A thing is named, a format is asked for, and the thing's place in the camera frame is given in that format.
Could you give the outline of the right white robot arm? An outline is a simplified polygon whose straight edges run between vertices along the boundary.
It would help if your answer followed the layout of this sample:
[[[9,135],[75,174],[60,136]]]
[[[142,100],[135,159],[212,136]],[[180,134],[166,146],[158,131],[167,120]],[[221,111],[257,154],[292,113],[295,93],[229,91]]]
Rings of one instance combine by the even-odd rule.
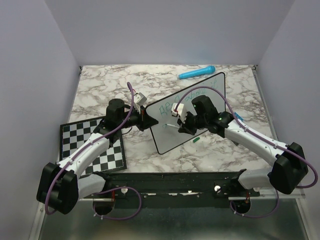
[[[173,104],[171,114],[177,117],[178,132],[195,135],[207,129],[212,134],[239,144],[269,164],[269,168],[240,170],[230,183],[230,191],[241,196],[253,188],[273,187],[289,195],[308,173],[303,148],[296,142],[286,144],[269,138],[238,120],[231,113],[218,112],[209,97],[201,95],[192,100],[196,114],[184,104]]]

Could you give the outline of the black framed whiteboard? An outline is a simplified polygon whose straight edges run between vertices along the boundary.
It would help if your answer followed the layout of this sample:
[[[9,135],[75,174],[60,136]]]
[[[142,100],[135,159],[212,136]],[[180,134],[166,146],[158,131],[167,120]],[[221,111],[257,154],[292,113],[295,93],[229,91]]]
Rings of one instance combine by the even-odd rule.
[[[213,76],[210,76],[204,80],[201,80],[197,83],[189,85],[182,88],[181,90],[171,93],[161,99],[150,103],[146,107],[147,113],[156,119],[159,123],[150,128],[151,134],[157,149],[157,152],[162,155],[182,144],[191,140],[192,135],[186,133],[179,133],[178,128],[169,127],[165,124],[177,124],[177,118],[171,115],[171,109],[173,103],[177,103],[182,96],[192,90],[182,101],[186,109],[191,112],[193,115],[196,114],[196,111],[192,105],[192,99],[205,95],[210,98],[213,105],[216,107],[217,111],[223,112],[226,110],[225,101],[217,94],[215,91],[204,88],[205,86],[214,88],[218,90],[222,95],[226,94],[226,76],[223,72],[219,72]]]

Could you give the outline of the green whiteboard marker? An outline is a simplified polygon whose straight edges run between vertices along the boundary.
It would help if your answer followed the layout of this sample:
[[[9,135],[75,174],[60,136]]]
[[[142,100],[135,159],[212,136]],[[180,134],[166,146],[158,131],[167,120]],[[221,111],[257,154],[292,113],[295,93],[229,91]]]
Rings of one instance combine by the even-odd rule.
[[[172,128],[179,128],[179,126],[178,125],[174,125],[174,124],[169,124],[169,123],[166,123],[165,124],[167,127],[172,127]]]

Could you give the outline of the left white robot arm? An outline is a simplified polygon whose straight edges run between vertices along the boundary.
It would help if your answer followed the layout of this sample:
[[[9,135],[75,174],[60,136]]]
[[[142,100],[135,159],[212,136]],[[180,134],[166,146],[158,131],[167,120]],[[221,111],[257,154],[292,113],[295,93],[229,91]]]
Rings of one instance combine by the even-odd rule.
[[[47,215],[54,212],[68,214],[83,197],[96,193],[104,198],[110,194],[111,185],[101,173],[93,178],[81,178],[86,168],[122,136],[122,129],[136,126],[144,131],[158,121],[146,113],[146,98],[136,94],[127,105],[114,98],[109,101],[105,117],[94,128],[88,140],[69,157],[59,163],[46,164],[42,170],[36,199],[44,204]]]

